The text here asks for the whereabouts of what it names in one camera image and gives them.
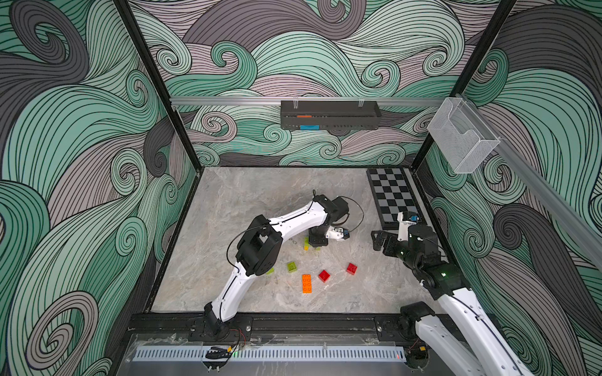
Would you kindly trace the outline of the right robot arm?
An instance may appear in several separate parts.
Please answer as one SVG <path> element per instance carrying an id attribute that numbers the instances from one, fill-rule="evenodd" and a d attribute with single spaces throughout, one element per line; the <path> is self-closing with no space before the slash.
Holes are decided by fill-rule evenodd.
<path id="1" fill-rule="evenodd" d="M 443 260 L 431 227 L 402 222 L 398 233 L 373 231 L 375 251 L 399 259 L 449 316 L 462 335 L 456 338 L 434 310 L 423 302 L 401 308 L 404 338 L 431 348 L 455 375 L 529 375 L 484 311 L 461 270 Z"/>

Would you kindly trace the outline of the aluminium rail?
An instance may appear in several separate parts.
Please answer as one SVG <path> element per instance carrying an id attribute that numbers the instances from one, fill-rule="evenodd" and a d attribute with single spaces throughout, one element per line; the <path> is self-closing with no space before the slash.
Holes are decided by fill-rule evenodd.
<path id="1" fill-rule="evenodd" d="M 291 101 L 294 106 L 302 102 L 352 102 L 361 107 L 365 102 L 374 101 L 384 107 L 436 107 L 445 100 L 442 98 L 408 97 L 171 97 L 172 106 L 277 106 L 283 101 Z"/>
<path id="2" fill-rule="evenodd" d="M 499 139 L 495 149 L 500 157 L 508 163 L 542 207 L 556 219 L 561 229 L 579 248 L 584 259 L 600 269 L 601 234 L 592 229 L 542 175 L 544 158 L 538 152 L 536 138 L 529 134 L 525 126 L 518 124 L 516 115 L 502 107 L 495 106 L 494 112 L 497 115 L 489 117 L 487 112 L 478 109 L 463 94 L 457 94 L 456 98 L 461 99 L 477 117 L 474 121 L 477 129 L 487 129 Z"/>

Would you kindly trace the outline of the red lego brick left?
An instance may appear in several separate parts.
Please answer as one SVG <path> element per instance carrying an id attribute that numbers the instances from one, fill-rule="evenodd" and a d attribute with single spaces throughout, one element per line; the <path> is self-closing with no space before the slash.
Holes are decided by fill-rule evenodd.
<path id="1" fill-rule="evenodd" d="M 320 274 L 318 274 L 318 278 L 323 283 L 326 283 L 330 277 L 331 277 L 331 275 L 326 270 L 324 270 L 324 269 L 323 269 L 323 271 L 320 272 Z"/>

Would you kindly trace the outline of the aluminium rail back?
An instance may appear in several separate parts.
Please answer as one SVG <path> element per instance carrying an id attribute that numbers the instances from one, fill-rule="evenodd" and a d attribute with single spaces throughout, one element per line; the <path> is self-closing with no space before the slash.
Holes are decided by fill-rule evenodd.
<path id="1" fill-rule="evenodd" d="M 361 107 L 365 102 L 374 101 L 384 107 L 436 107 L 445 100 L 442 98 L 408 97 L 171 97 L 172 106 L 277 106 L 283 101 L 291 101 L 294 106 L 302 102 L 352 102 Z"/>

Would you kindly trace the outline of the black frame post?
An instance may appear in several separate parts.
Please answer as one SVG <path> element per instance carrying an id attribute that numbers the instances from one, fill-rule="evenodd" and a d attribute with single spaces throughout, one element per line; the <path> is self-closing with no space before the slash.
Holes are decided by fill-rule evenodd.
<path id="1" fill-rule="evenodd" d="M 467 65 L 462 70 L 459 79 L 456 81 L 455 86 L 451 90 L 450 97 L 456 97 L 458 94 L 464 93 L 473 75 L 481 66 L 483 59 L 486 57 L 488 51 L 492 47 L 497 35 L 499 34 L 504 22 L 509 17 L 510 12 L 516 5 L 516 0 L 503 0 L 498 4 L 495 12 L 492 15 L 492 19 L 489 21 L 488 26 L 484 29 L 482 36 L 479 37 L 476 48 L 470 56 Z M 411 165 L 411 172 L 415 175 L 420 169 L 421 165 L 426 159 L 426 155 L 430 151 L 434 139 L 429 134 L 423 145 L 421 146 L 418 154 Z"/>
<path id="2" fill-rule="evenodd" d="M 152 82 L 152 85 L 158 94 L 160 103 L 166 111 L 166 114 L 171 121 L 172 126 L 180 139 L 180 142 L 183 144 L 184 151 L 191 160 L 197 175 L 201 176 L 204 168 L 201 166 L 196 156 L 194 147 L 192 146 L 191 140 L 188 137 L 187 130 L 184 127 L 182 117 L 171 105 L 170 95 L 166 84 L 161 78 L 157 64 L 151 55 L 150 48 L 144 39 L 140 26 L 136 22 L 136 18 L 134 17 L 133 10 L 129 2 L 125 0 L 114 0 L 114 5 L 119 12 L 122 22 L 125 25 L 125 29 L 127 30 L 129 37 L 133 42 L 136 51 L 138 52 L 138 55 L 141 58 L 144 68 L 150 75 L 150 81 Z"/>

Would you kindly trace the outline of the red lego brick right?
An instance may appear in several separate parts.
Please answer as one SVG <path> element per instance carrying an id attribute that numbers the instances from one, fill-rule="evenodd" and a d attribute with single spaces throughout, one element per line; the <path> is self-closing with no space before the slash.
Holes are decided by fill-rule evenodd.
<path id="1" fill-rule="evenodd" d="M 354 263 L 349 263 L 346 267 L 346 272 L 350 275 L 355 275 L 357 272 L 357 266 Z"/>

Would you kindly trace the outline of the aluminium rail right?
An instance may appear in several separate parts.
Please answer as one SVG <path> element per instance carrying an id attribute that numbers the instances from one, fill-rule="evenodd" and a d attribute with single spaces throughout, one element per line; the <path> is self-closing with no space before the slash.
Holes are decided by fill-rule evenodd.
<path id="1" fill-rule="evenodd" d="M 556 219 L 561 229 L 579 248 L 584 259 L 600 269 L 601 234 L 592 229 L 542 175 L 544 158 L 538 152 L 536 138 L 529 134 L 525 126 L 518 124 L 516 115 L 502 107 L 495 106 L 494 112 L 497 115 L 489 117 L 487 112 L 478 109 L 463 94 L 457 94 L 456 98 L 461 99 L 477 117 L 474 121 L 477 129 L 487 129 L 499 139 L 495 149 L 500 157 L 508 163 L 542 207 Z"/>

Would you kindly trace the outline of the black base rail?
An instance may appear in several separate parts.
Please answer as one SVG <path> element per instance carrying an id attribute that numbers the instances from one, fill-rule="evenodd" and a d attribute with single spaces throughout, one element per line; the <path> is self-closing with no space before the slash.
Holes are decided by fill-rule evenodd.
<path id="1" fill-rule="evenodd" d="M 203 313 L 139 313 L 128 333 L 177 334 L 192 341 L 265 343 L 287 335 L 366 335 L 379 342 L 412 344 L 416 324 L 433 313 L 422 306 L 400 313 L 238 313 L 215 324 Z"/>

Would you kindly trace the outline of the red lego brick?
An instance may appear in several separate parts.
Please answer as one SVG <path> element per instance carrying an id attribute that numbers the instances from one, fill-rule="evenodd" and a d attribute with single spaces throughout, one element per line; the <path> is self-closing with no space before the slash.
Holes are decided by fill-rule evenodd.
<path id="1" fill-rule="evenodd" d="M 355 275 L 357 272 L 357 266 L 354 263 L 349 263 L 346 267 L 346 272 L 350 275 Z"/>
<path id="2" fill-rule="evenodd" d="M 323 269 L 323 271 L 320 272 L 320 274 L 318 274 L 318 278 L 323 283 L 326 283 L 330 277 L 331 277 L 331 275 L 326 270 L 324 270 L 324 269 Z"/>

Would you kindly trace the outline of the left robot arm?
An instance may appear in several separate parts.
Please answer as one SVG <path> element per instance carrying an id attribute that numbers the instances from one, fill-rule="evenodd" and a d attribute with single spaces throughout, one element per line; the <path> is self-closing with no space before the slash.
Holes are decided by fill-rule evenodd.
<path id="1" fill-rule="evenodd" d="M 224 288 L 204 307 L 205 330 L 213 338 L 224 338 L 230 328 L 227 323 L 254 280 L 266 274 L 276 263 L 282 245 L 294 236 L 308 233 L 309 245 L 325 247 L 330 241 L 345 241 L 349 230 L 342 227 L 349 215 L 349 203 L 344 197 L 332 200 L 320 194 L 302 208 L 283 216 L 268 219 L 259 215 L 248 229 L 235 237 L 236 262 Z"/>

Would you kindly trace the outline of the clear plastic bin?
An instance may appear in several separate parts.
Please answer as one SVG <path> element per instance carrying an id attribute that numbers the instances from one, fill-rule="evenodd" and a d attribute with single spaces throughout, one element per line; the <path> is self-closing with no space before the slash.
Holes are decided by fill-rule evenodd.
<path id="1" fill-rule="evenodd" d="M 471 174 L 500 139 L 477 107 L 463 97 L 444 99 L 427 127 L 456 174 Z"/>

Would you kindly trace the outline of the orange long lego brick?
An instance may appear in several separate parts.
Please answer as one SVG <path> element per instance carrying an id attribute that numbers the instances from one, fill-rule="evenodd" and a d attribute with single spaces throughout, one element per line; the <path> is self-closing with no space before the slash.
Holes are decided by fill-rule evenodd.
<path id="1" fill-rule="evenodd" d="M 310 274 L 302 275 L 302 293 L 311 294 L 313 291 L 312 288 L 312 276 Z"/>

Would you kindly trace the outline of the black frame post left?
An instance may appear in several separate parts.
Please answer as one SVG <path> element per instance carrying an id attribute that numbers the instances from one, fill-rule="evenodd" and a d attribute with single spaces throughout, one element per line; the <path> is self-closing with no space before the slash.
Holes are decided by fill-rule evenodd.
<path id="1" fill-rule="evenodd" d="M 127 30 L 129 37 L 133 42 L 136 51 L 138 52 L 138 55 L 141 58 L 144 68 L 150 75 L 150 81 L 152 82 L 152 85 L 158 94 L 160 103 L 166 111 L 166 114 L 171 121 L 172 126 L 180 139 L 180 142 L 183 144 L 184 151 L 191 160 L 197 175 L 201 176 L 204 168 L 201 166 L 196 156 L 194 147 L 192 146 L 191 140 L 188 137 L 187 130 L 184 127 L 182 117 L 171 105 L 170 95 L 166 84 L 161 78 L 157 64 L 151 55 L 150 48 L 144 39 L 140 26 L 136 22 L 136 18 L 134 17 L 133 10 L 129 2 L 125 0 L 114 0 L 114 5 L 119 12 L 122 22 L 125 25 L 125 29 Z"/>

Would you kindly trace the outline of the black wall tray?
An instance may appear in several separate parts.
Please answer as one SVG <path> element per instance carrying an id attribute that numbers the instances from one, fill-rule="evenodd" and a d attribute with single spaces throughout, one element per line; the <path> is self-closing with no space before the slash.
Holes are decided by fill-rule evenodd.
<path id="1" fill-rule="evenodd" d="M 374 130 L 382 118 L 374 101 L 361 107 L 352 102 L 302 102 L 294 106 L 291 101 L 283 101 L 280 105 L 281 127 L 287 130 Z"/>

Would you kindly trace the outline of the black checkerboard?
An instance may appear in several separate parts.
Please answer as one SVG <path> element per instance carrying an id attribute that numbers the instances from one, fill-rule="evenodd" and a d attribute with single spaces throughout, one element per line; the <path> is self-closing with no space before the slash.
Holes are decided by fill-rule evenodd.
<path id="1" fill-rule="evenodd" d="M 413 212 L 419 218 L 423 216 L 406 169 L 367 169 L 366 175 L 383 230 L 397 231 L 398 214 L 402 212 Z"/>

